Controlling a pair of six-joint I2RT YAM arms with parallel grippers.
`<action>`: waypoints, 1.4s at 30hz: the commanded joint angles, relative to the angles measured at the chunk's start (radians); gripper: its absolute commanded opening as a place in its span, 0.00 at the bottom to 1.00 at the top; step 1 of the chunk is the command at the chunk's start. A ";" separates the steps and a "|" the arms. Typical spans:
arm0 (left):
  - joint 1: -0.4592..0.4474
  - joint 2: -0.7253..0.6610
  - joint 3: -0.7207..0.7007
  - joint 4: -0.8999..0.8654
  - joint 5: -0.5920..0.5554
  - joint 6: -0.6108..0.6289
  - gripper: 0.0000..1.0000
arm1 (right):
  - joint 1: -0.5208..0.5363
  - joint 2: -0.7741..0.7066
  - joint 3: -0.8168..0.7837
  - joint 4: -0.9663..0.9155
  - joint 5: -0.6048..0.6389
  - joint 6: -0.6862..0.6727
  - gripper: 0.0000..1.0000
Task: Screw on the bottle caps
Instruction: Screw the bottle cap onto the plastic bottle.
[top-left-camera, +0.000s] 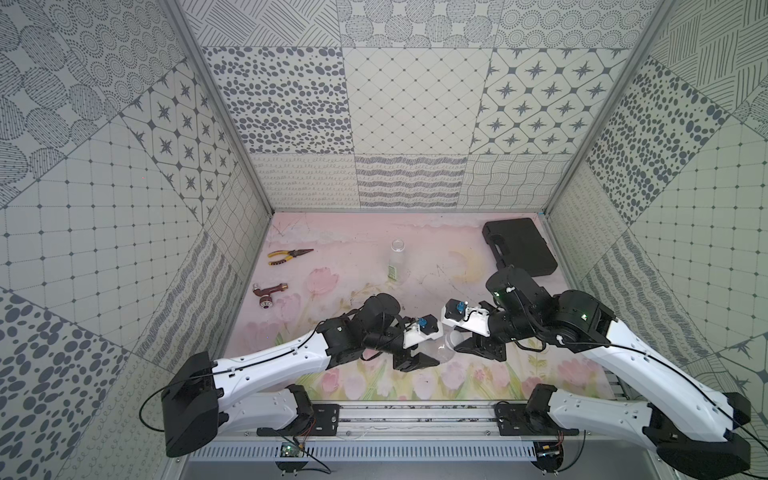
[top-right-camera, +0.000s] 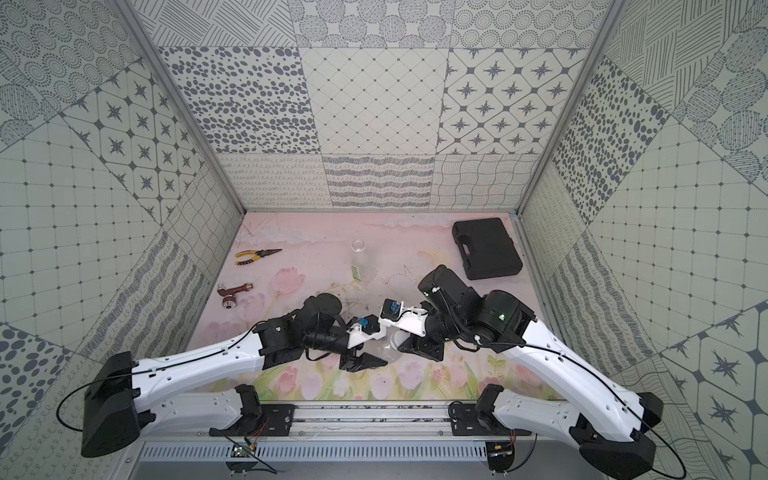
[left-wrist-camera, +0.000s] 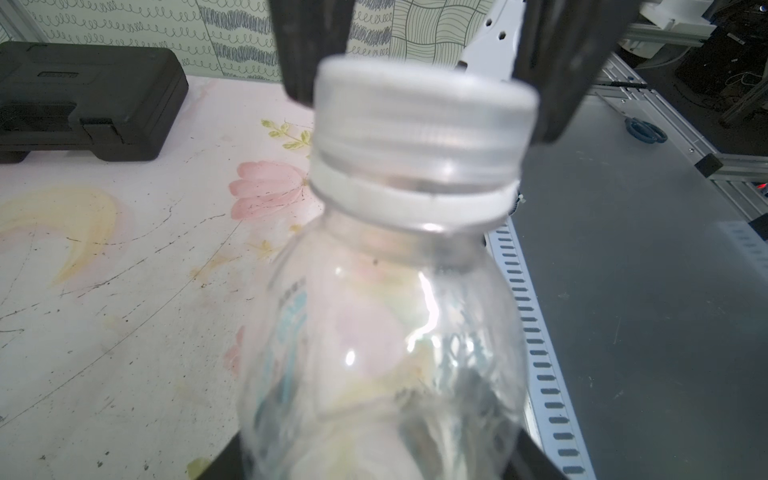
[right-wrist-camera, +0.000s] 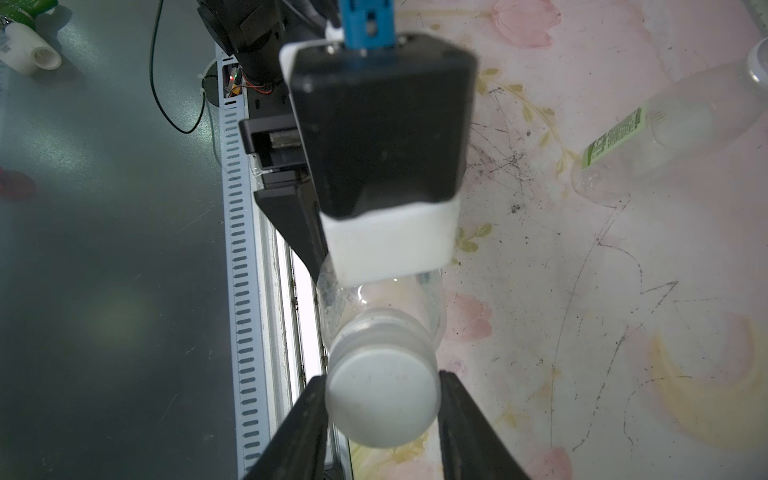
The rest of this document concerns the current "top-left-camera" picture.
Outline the short clear plastic bottle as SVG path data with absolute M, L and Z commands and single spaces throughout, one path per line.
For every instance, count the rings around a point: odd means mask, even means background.
M 453 347 L 446 342 L 445 338 L 430 341 L 425 346 L 425 352 L 441 365 L 451 362 L 456 355 Z

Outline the tall clear plastic bottle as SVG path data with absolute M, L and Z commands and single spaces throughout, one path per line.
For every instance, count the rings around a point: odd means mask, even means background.
M 388 279 L 395 283 L 403 283 L 407 277 L 405 242 L 395 239 L 390 245 L 390 257 L 388 261 Z

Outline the white bottle cap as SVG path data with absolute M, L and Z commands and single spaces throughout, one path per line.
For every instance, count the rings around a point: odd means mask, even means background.
M 448 350 L 457 351 L 458 346 L 466 340 L 464 332 L 453 330 L 444 336 L 444 345 Z

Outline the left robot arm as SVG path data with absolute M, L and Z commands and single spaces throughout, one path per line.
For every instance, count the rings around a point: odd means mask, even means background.
M 391 355 L 401 372 L 437 366 L 416 348 L 442 336 L 440 320 L 400 311 L 393 296 L 381 293 L 266 350 L 218 360 L 206 351 L 192 355 L 159 392 L 167 456 L 190 454 L 229 431 L 285 437 L 306 431 L 314 410 L 297 379 L 361 360 L 366 351 Z

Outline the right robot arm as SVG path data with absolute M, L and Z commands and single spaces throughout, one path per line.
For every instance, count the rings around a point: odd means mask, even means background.
M 492 302 L 449 300 L 444 325 L 470 332 L 458 353 L 497 360 L 506 346 L 536 338 L 580 354 L 627 382 L 639 399 L 610 401 L 540 383 L 526 407 L 539 431 L 589 430 L 645 447 L 695 479 L 723 479 L 751 467 L 751 445 L 738 428 L 751 420 L 751 403 L 738 392 L 716 391 L 672 365 L 592 295 L 551 295 L 522 268 L 507 267 L 486 282 Z

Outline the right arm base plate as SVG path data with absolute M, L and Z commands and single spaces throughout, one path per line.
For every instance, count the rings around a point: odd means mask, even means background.
M 496 424 L 501 436 L 577 436 L 578 429 L 565 429 L 546 415 L 528 414 L 527 405 L 500 401 L 493 406 Z

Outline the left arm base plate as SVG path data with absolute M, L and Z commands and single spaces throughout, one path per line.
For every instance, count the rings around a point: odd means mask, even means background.
M 336 436 L 340 411 L 339 404 L 313 404 L 311 414 L 300 413 L 292 423 L 280 430 L 258 428 L 256 434 L 259 437 Z

